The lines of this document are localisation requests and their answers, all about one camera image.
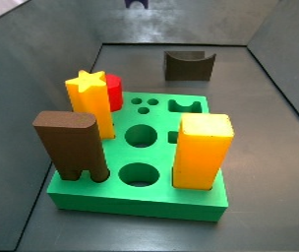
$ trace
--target green shape sorter board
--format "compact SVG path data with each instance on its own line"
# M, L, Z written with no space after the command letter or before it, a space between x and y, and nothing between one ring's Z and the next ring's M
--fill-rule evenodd
M83 171L77 181L65 181L54 171L53 203L65 210L219 221L228 207L222 171L210 191L172 186L182 113L207 113L206 97L124 92L123 101L112 114L115 139L103 140L111 177L96 183Z

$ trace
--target dark brown block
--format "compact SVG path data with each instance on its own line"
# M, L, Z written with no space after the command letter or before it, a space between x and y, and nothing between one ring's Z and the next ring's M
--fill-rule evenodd
M203 51L165 51L165 80L210 81L215 58Z
M33 125L61 179L77 180L89 170L93 181L105 181L111 172L95 115L44 111Z
M124 5L127 9L129 8L132 2L140 2L144 6L144 9L148 9L148 0L124 0Z

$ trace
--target red cylinder block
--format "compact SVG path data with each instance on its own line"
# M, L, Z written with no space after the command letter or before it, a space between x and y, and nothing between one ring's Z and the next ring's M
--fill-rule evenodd
M123 107L123 93L121 93L121 77L107 74L107 85L111 102L111 112L121 110Z

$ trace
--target yellow star block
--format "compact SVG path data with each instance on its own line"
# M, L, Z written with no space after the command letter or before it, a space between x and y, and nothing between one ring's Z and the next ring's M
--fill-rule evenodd
M65 81L65 86L73 111L93 113L99 122L101 139L112 139L115 133L105 72L89 74L81 70L79 78Z

